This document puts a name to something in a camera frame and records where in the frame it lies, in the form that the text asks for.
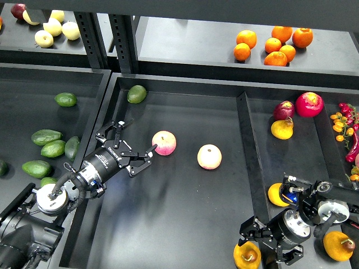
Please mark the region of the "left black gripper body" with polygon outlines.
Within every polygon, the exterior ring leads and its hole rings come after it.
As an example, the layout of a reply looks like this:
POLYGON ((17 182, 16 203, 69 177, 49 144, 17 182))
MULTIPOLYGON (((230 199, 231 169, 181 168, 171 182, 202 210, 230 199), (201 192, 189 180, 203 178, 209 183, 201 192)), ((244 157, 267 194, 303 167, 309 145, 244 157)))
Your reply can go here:
POLYGON ((107 141, 84 158, 82 175, 87 181, 107 181, 130 163, 130 158, 121 153, 131 151, 126 141, 121 141, 118 147, 107 141))

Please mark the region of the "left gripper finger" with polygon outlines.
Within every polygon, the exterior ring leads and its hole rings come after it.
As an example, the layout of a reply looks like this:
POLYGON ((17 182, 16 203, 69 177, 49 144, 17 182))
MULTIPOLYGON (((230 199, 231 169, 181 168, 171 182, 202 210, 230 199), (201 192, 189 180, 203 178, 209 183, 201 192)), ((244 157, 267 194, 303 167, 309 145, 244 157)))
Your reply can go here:
POLYGON ((121 151, 120 156, 124 158, 129 158, 128 164, 123 165, 128 170, 128 174, 130 178, 137 176, 140 172, 147 169, 152 164, 153 151, 157 148, 157 144, 155 143, 143 153, 140 152, 132 152, 132 151, 121 151), (133 166, 131 163, 133 161, 142 161, 142 164, 139 166, 133 166))
POLYGON ((121 134, 133 121, 110 120, 96 131, 95 138, 102 143, 102 148, 106 151, 131 151, 131 146, 121 138, 121 134))

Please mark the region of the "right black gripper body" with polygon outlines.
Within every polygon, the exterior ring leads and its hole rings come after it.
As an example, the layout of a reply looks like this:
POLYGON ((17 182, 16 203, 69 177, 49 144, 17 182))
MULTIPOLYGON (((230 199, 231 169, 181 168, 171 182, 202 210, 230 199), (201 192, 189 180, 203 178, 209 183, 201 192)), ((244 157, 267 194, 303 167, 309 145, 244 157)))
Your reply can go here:
POLYGON ((275 251, 275 262, 292 265, 303 258, 302 243, 311 236, 311 229, 299 212, 285 209, 267 224, 252 216, 241 224, 238 245, 262 243, 275 251))

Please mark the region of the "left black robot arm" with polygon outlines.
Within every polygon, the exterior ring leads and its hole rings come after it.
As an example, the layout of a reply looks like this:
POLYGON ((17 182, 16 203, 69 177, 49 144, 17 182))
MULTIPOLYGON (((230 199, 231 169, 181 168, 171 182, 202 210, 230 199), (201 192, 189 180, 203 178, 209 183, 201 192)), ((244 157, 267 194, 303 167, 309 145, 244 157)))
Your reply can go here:
POLYGON ((1 212, 1 268, 37 268, 41 261, 49 260, 70 212, 102 196, 106 181, 122 169, 133 178, 151 165, 157 145, 134 152, 121 139, 127 126, 113 120, 102 126, 95 135, 101 146, 84 157, 78 170, 65 163, 68 172, 57 183, 41 188, 29 184, 1 212))

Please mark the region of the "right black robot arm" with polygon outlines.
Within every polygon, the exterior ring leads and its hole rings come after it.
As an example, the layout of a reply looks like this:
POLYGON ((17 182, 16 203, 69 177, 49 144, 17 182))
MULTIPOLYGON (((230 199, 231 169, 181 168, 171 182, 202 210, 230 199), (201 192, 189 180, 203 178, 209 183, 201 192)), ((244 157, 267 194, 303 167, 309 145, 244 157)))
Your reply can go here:
POLYGON ((266 224, 257 216, 243 222, 237 248, 249 242, 263 243, 275 251, 276 263, 289 266, 303 257, 302 243, 310 236, 323 239, 331 226, 343 222, 358 226, 349 219, 350 214, 358 213, 355 190, 286 174, 277 192, 289 206, 266 224))

